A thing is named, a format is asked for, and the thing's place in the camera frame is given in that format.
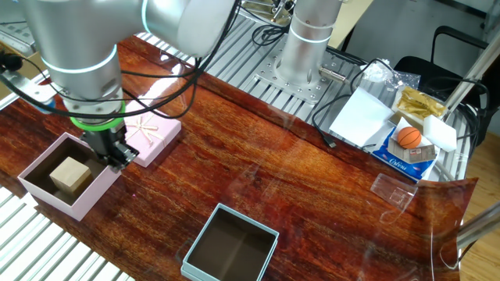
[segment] small orange basketball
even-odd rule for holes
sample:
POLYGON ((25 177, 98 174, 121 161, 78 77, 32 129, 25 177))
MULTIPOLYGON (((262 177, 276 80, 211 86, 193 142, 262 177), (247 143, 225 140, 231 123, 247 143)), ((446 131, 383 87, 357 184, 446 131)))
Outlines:
POLYGON ((398 133, 398 143, 405 149, 416 148, 421 140, 422 135, 413 127, 406 127, 398 133))

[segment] white foam block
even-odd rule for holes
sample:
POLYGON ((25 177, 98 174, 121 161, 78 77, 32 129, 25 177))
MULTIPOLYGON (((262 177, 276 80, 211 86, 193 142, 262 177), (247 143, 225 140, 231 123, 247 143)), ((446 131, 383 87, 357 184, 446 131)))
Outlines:
POLYGON ((456 130, 436 116, 423 120, 423 136, 446 152, 456 149, 456 130))

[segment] wooden table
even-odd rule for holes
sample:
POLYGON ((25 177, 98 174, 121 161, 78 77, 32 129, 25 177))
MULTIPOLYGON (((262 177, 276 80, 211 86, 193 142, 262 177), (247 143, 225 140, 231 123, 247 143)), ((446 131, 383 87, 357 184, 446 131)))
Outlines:
MULTIPOLYGON (((118 49, 123 69, 168 74, 178 63, 136 38, 118 49)), ((162 85, 123 80, 135 94, 162 85)), ((265 280, 459 279, 455 237, 476 180, 425 183, 401 213, 370 191, 379 173, 409 183, 393 169, 340 141, 327 148, 312 126, 208 74, 199 85, 179 138, 147 169, 127 167, 81 222, 37 209, 139 280, 182 279, 175 257, 218 203, 280 233, 265 280)), ((25 193, 17 175, 65 131, 81 134, 21 100, 0 111, 0 184, 25 193)))

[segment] white paper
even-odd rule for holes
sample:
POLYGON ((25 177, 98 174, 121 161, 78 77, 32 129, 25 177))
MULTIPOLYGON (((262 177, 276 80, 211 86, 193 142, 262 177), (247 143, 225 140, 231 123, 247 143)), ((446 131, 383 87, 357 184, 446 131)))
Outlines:
POLYGON ((362 147, 382 129, 392 114, 392 110, 382 101, 358 87, 330 126, 330 130, 362 147))
POLYGON ((429 115, 423 120, 423 135, 446 152, 456 149, 456 130, 436 116, 429 115))

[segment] metal pole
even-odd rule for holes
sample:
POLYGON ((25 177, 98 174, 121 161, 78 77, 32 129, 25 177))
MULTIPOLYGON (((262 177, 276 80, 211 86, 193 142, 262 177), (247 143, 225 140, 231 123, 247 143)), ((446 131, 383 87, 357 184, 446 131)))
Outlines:
MULTIPOLYGON (((486 70, 490 65, 497 59, 500 55, 500 33, 497 34, 495 39, 488 45, 486 50, 481 54, 474 63, 473 67, 469 70, 464 79, 468 80, 480 80, 486 70)), ((448 113, 453 112, 459 103, 465 98, 465 96, 474 87, 473 84, 467 82, 460 82, 459 86, 453 91, 446 100, 445 106, 448 108, 448 113)))
POLYGON ((460 227, 456 240, 457 248, 467 247, 467 245, 498 227, 500 227, 500 202, 492 205, 460 227))

